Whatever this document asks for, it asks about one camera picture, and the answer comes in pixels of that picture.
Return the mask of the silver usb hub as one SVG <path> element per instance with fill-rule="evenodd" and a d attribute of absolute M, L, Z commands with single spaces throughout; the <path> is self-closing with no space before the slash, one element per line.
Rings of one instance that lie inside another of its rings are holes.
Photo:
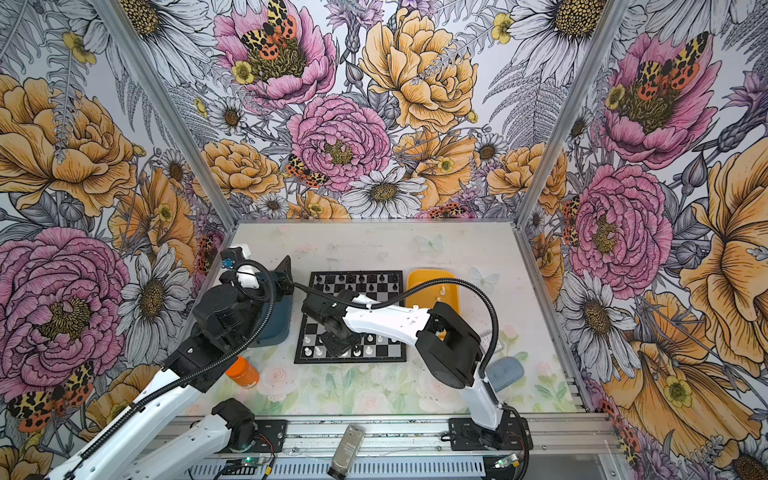
<path fill-rule="evenodd" d="M 354 424 L 347 426 L 327 470 L 329 477 L 344 480 L 348 476 L 364 439 L 365 431 L 362 428 Z"/>

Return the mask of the teal plastic bin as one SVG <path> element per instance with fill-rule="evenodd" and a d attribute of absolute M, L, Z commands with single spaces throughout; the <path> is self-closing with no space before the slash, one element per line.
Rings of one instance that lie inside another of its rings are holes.
<path fill-rule="evenodd" d="M 270 273 L 275 282 L 276 303 L 260 335 L 250 344 L 250 348 L 276 346 L 288 337 L 293 305 L 294 290 L 289 285 L 288 277 L 284 273 Z"/>

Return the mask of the black and white chessboard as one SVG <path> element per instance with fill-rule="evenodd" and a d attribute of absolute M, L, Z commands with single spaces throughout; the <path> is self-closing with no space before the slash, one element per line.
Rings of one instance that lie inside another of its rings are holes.
<path fill-rule="evenodd" d="M 309 286 L 315 284 L 349 284 L 358 294 L 386 301 L 401 293 L 403 274 L 395 270 L 369 271 L 314 271 L 310 275 Z M 382 335 L 361 334 L 362 355 L 353 359 L 296 359 L 301 365 L 352 364 L 352 363 L 403 363 L 407 360 L 406 346 Z"/>

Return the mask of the orange pill bottle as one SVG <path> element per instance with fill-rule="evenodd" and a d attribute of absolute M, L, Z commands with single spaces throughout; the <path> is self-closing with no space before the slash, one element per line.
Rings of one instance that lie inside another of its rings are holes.
<path fill-rule="evenodd" d="M 248 360 L 240 356 L 226 370 L 226 375 L 243 389 L 255 387 L 260 380 L 258 370 Z"/>

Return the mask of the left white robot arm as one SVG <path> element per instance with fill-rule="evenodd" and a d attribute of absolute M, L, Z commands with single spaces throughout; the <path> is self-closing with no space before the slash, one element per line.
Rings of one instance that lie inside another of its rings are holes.
<path fill-rule="evenodd" d="M 290 257 L 269 270 L 247 254 L 244 247 L 221 253 L 219 282 L 194 305 L 189 337 L 137 398 L 48 478 L 171 479 L 208 455 L 251 446 L 256 438 L 253 414 L 229 399 L 188 433 L 150 454 L 143 452 L 257 343 L 265 329 L 289 322 L 294 292 Z"/>

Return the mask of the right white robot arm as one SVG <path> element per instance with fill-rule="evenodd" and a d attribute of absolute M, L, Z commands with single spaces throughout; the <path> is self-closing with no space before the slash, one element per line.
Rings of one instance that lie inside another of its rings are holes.
<path fill-rule="evenodd" d="M 486 351 L 481 350 L 479 334 L 449 304 L 438 301 L 431 308 L 400 305 L 402 300 L 438 285 L 465 288 L 483 302 L 492 327 Z M 295 287 L 306 294 L 302 313 L 324 327 L 323 344 L 328 353 L 339 356 L 364 335 L 412 346 L 435 379 L 460 392 L 475 425 L 489 431 L 500 427 L 504 408 L 487 375 L 500 334 L 499 320 L 482 289 L 465 280 L 438 278 L 377 302 L 349 290 L 331 295 L 301 284 Z"/>

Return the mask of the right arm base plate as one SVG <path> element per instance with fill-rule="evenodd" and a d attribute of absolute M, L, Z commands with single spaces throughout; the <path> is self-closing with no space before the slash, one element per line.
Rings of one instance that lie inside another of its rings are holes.
<path fill-rule="evenodd" d="M 534 448 L 528 421 L 505 416 L 496 429 L 478 426 L 470 418 L 448 420 L 446 436 L 452 451 L 519 451 Z"/>

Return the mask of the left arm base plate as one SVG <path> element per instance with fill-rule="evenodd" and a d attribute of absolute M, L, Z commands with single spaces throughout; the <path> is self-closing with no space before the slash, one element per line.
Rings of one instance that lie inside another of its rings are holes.
<path fill-rule="evenodd" d="M 205 428 L 202 438 L 215 454 L 277 454 L 283 452 L 287 427 L 287 420 L 224 422 L 221 427 Z"/>

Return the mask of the yellow plastic tray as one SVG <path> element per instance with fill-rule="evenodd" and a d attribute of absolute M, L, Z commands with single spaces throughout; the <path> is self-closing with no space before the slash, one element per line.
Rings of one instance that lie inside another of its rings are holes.
<path fill-rule="evenodd" d="M 421 283 L 440 278 L 454 278 L 455 275 L 447 270 L 421 268 L 415 269 L 407 276 L 406 289 L 410 290 Z M 459 287 L 454 284 L 439 284 L 425 288 L 405 299 L 404 307 L 432 309 L 437 302 L 450 305 L 457 313 L 461 312 Z"/>

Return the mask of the grey blue sponge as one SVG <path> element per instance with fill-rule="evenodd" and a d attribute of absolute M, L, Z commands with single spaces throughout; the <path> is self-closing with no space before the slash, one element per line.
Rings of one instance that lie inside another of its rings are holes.
<path fill-rule="evenodd" d="M 501 392 L 521 380 L 525 370 L 517 358 L 506 356 L 490 363 L 486 368 L 486 376 L 494 391 Z"/>

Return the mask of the aluminium front rail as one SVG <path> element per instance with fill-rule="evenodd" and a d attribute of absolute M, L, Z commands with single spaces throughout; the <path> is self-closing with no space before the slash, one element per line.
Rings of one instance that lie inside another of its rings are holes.
<path fill-rule="evenodd" d="M 275 451 L 284 456 L 328 457 L 346 428 L 364 431 L 363 456 L 447 455 L 448 415 L 288 416 Z M 523 413 L 534 454 L 603 454 L 619 451 L 618 436 L 604 414 Z"/>

